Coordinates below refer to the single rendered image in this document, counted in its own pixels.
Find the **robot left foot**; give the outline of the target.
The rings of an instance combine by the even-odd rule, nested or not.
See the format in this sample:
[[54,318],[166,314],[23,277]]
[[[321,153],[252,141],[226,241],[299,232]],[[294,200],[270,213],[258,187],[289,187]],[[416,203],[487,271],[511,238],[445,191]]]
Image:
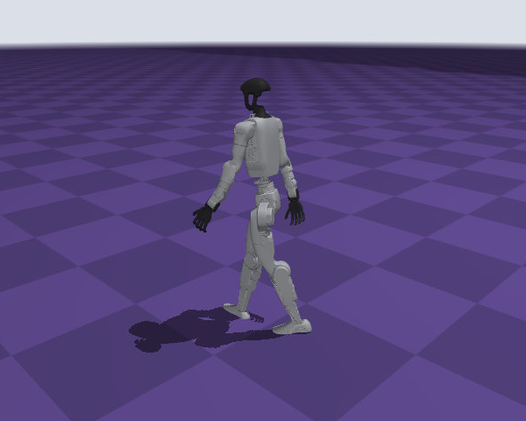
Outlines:
[[312,330],[311,324],[308,319],[301,319],[300,325],[294,325],[293,320],[289,320],[287,323],[277,325],[273,327],[273,332],[276,334],[292,334],[296,332],[310,332]]

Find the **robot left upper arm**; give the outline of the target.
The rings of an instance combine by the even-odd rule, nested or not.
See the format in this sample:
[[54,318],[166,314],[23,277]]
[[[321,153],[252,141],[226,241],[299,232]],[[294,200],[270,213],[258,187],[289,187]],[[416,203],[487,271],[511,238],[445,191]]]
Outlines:
[[234,140],[233,140],[233,145],[231,149],[231,153],[232,153],[231,161],[235,163],[236,165],[235,175],[241,169],[248,141],[249,139],[252,138],[254,134],[254,127],[255,127],[254,122],[245,121],[245,122],[237,123],[234,128]]

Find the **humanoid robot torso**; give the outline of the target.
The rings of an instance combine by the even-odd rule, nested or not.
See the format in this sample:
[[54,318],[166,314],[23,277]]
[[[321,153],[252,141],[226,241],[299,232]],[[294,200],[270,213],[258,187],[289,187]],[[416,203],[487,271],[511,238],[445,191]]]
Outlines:
[[278,189],[274,188],[274,182],[271,182],[268,176],[279,173],[281,158],[279,125],[274,116],[258,118],[255,114],[251,113],[245,120],[255,123],[254,134],[245,150],[245,166],[249,177],[261,177],[254,182],[257,184],[258,191],[254,198],[256,208],[259,208],[260,203],[269,202],[275,214],[281,207],[281,200]]

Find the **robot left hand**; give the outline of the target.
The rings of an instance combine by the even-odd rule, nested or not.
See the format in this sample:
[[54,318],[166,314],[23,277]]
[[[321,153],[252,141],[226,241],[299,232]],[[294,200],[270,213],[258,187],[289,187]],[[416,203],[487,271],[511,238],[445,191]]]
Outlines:
[[[210,199],[210,198],[209,198]],[[208,202],[208,201],[207,201]],[[193,224],[195,225],[195,227],[200,231],[203,231],[203,232],[207,232],[206,231],[206,227],[208,225],[208,223],[210,222],[211,220],[211,214],[212,212],[215,212],[217,210],[217,208],[219,207],[220,203],[218,203],[214,209],[212,210],[208,205],[207,205],[207,202],[206,204],[204,205],[205,207],[202,207],[200,210],[196,210],[193,212],[193,216],[195,216],[196,214],[196,217],[195,219],[193,220]],[[197,221],[198,219],[198,221]],[[197,222],[196,222],[197,221]],[[202,222],[201,222],[202,221]],[[201,223],[200,223],[201,222]],[[204,224],[205,223],[205,224]],[[199,225],[200,224],[200,225]],[[204,224],[204,225],[203,225]],[[203,228],[202,228],[203,227]]]

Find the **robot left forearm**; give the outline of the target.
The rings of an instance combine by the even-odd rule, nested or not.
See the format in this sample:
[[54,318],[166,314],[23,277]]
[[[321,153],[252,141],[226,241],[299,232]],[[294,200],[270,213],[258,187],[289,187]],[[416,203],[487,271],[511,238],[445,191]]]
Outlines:
[[219,184],[217,189],[213,192],[212,197],[208,200],[207,205],[213,210],[214,207],[221,203],[227,197],[227,192],[231,185],[234,183],[234,177],[236,173],[236,165],[232,161],[227,161],[224,164],[223,173],[220,176]]

